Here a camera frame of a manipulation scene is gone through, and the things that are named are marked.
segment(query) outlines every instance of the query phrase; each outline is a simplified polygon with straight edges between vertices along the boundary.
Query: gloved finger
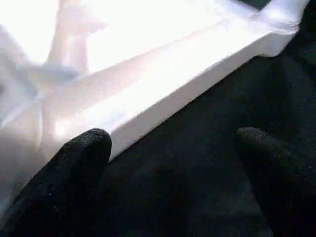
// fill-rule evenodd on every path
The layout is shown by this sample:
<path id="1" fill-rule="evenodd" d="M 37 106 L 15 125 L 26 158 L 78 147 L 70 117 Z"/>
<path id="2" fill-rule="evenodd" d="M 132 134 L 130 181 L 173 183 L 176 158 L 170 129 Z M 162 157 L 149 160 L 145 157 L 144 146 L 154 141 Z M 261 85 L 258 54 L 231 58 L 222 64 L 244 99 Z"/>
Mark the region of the gloved finger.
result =
<path id="1" fill-rule="evenodd" d="M 69 236 L 91 204 L 109 161 L 112 142 L 101 129 L 66 143 L 17 196 L 2 220 L 3 236 Z"/>
<path id="2" fill-rule="evenodd" d="M 274 234 L 316 234 L 316 176 L 310 159 L 256 128 L 239 129 L 235 147 Z"/>

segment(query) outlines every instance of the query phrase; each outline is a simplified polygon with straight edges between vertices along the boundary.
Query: hand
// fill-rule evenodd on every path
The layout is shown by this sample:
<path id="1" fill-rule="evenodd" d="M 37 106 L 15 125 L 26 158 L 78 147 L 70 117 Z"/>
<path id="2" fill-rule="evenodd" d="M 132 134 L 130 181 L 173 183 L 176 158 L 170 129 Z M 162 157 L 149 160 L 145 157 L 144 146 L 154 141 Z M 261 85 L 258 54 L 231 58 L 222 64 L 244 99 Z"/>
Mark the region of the hand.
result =
<path id="1" fill-rule="evenodd" d="M 111 146 L 101 129 L 66 143 L 7 210 L 0 236 L 87 236 L 97 202 L 93 194 Z"/>

